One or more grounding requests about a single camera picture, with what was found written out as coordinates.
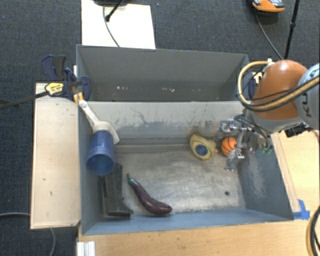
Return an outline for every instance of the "wooden table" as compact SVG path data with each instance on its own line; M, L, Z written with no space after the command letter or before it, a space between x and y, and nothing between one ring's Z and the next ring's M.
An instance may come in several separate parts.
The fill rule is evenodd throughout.
M310 214L319 205L319 139L314 132L278 135L297 197ZM304 256L308 221L82 236L97 256Z

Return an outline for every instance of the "purple eggplant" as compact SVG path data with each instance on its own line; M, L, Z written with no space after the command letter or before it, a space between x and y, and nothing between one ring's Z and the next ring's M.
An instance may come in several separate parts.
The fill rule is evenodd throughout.
M134 178L131 178L129 173L127 174L128 184L133 188L134 193L138 197L143 207L150 213L155 215L165 215L172 211L170 205L157 201L152 198L145 189Z

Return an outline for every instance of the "blue plastic cup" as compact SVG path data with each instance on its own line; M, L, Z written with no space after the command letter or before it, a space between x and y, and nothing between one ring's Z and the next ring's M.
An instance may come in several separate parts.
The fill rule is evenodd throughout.
M107 175L115 166L115 153L112 135L106 130L95 132L91 138L86 166L95 175Z

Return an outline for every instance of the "gray bin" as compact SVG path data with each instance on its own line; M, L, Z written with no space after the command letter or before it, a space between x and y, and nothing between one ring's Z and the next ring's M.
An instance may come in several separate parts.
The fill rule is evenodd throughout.
M242 113L235 100L245 54L77 46L77 75L92 83L89 105L115 128L123 165L122 195L129 219L105 217L98 177L86 168L92 129L79 111L81 230L84 235L190 229L293 220L274 153L245 152L233 172L226 157L199 160L189 148L197 133L213 137L221 120ZM169 204L172 214L150 215L126 174Z

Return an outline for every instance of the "dark carpet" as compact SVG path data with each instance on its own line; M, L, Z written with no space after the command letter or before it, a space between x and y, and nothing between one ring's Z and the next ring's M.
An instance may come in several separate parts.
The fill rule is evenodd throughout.
M250 60L278 60L264 38L247 0L132 0L151 5L159 49L245 53ZM261 16L265 32L284 55L294 1L274 17ZM320 1L301 1L289 59L307 68L319 62ZM40 60L66 55L76 63L81 43L81 0L0 1L0 98L32 95L46 80ZM0 213L30 212L33 102L0 110ZM49 255L48 230L30 231L28 218L0 218L0 255ZM76 229L56 228L54 255L75 255Z

